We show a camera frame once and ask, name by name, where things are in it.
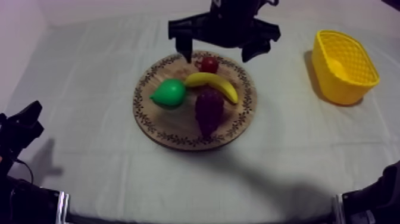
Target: plastic fruit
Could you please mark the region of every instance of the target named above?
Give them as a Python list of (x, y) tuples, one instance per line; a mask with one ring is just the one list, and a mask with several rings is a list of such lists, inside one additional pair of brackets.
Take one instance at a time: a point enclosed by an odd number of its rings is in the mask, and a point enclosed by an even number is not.
[(179, 79), (166, 79), (150, 96), (154, 102), (167, 105), (180, 105), (185, 99), (186, 88), (183, 82)]
[(196, 87), (209, 84), (211, 87), (216, 88), (222, 92), (232, 103), (238, 103), (238, 93), (232, 84), (221, 76), (216, 74), (199, 72), (188, 76), (185, 80), (187, 87)]
[(198, 66), (201, 72), (217, 73), (219, 63), (214, 57), (205, 57)]
[(204, 138), (217, 130), (224, 112), (224, 98), (219, 91), (207, 88), (196, 100), (196, 120)]

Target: decorative plate border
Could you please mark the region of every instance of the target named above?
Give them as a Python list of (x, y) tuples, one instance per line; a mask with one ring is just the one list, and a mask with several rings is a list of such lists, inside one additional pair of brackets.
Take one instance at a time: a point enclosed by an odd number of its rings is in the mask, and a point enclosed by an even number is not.
[[(211, 54), (206, 51), (195, 51), (192, 54), (193, 59), (201, 59), (203, 57), (215, 57), (217, 54)], [(157, 138), (163, 141), (168, 141), (174, 143), (176, 145), (190, 145), (191, 147), (196, 147), (198, 145), (208, 145), (212, 143), (221, 143), (226, 140), (226, 138), (233, 138), (239, 131), (240, 127), (246, 123), (250, 112), (253, 111), (252, 108), (255, 108), (256, 102), (252, 99), (252, 82), (248, 79), (248, 75), (244, 69), (237, 66), (234, 62), (227, 60), (221, 56), (216, 57), (218, 62), (222, 65), (225, 65), (228, 68), (233, 69), (238, 78), (242, 81), (241, 85), (244, 86), (245, 96), (242, 102), (243, 110), (241, 113), (237, 115), (238, 119), (232, 122), (232, 126), (229, 130), (226, 131), (223, 135), (211, 135), (209, 138), (203, 138), (199, 136), (197, 138), (189, 139), (188, 137), (182, 138), (177, 135), (165, 133), (165, 131), (159, 131), (155, 124), (153, 124), (148, 117), (147, 114), (144, 114), (143, 109), (143, 96), (142, 96), (142, 88), (144, 88), (149, 81), (156, 75), (157, 70), (163, 69), (165, 66), (174, 63), (176, 60), (182, 58), (180, 54), (171, 55), (161, 61), (155, 63), (149, 70), (146, 71), (146, 75), (142, 77), (135, 88), (134, 96), (133, 96), (133, 114), (135, 115), (136, 121), (145, 126), (146, 130), (155, 134)]]

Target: plastic basket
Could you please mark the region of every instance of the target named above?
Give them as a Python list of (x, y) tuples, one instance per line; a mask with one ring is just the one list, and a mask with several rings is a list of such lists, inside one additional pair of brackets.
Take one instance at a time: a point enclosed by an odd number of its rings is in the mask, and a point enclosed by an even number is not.
[(319, 31), (312, 63), (323, 95), (337, 104), (355, 104), (379, 83), (379, 75), (363, 46), (344, 33)]

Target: white wall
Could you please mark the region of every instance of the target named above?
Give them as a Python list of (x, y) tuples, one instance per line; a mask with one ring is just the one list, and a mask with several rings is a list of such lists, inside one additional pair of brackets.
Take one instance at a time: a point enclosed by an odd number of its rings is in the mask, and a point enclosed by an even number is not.
[[(39, 0), (52, 25), (130, 13), (200, 13), (211, 0)], [(317, 20), (400, 37), (400, 13), (381, 0), (281, 0), (264, 6), (261, 15)]]
[(0, 0), (0, 111), (22, 77), (46, 21), (36, 0)]
[(39, 0), (50, 24), (59, 26), (131, 13), (198, 13), (211, 0)]

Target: wooden plate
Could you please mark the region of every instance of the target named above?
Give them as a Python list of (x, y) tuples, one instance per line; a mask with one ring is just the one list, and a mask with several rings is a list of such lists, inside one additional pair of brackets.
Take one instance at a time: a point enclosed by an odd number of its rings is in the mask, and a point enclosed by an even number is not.
[[(224, 102), (222, 125), (211, 135), (203, 138), (195, 118), (196, 89), (187, 89), (184, 103), (174, 110), (154, 104), (149, 96), (165, 79), (185, 80), (203, 57), (215, 57), (220, 63), (217, 74), (228, 79), (236, 88), (239, 102)], [(257, 104), (257, 93), (247, 72), (235, 61), (207, 51), (195, 51), (188, 64), (180, 54), (168, 56), (155, 63), (140, 78), (133, 96), (133, 114), (142, 131), (155, 142), (177, 150), (210, 150), (236, 139), (249, 125)]]

